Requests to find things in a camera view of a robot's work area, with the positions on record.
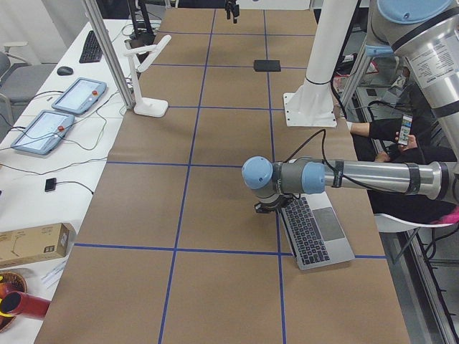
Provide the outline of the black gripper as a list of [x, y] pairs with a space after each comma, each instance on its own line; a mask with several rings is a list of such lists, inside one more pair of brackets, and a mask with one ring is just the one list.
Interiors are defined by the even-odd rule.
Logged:
[[278, 199], [271, 203], [263, 203], [260, 201], [254, 205], [254, 210], [257, 214], [269, 214], [281, 210], [286, 204], [286, 199]]
[[232, 20], [234, 24], [237, 23], [237, 20], [240, 16], [240, 5], [236, 0], [226, 0], [224, 3], [224, 10], [226, 13], [227, 20]]

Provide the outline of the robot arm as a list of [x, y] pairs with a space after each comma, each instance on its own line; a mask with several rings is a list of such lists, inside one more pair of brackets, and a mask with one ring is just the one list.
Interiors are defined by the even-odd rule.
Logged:
[[[289, 126], [334, 126], [331, 78], [356, 1], [325, 1], [304, 83], [284, 96]], [[458, 3], [371, 1], [369, 51], [383, 49], [406, 60], [453, 150], [458, 149]], [[282, 195], [318, 194], [325, 187], [366, 188], [458, 202], [457, 163], [376, 163], [290, 157], [283, 162], [249, 158], [245, 184], [261, 205]]]

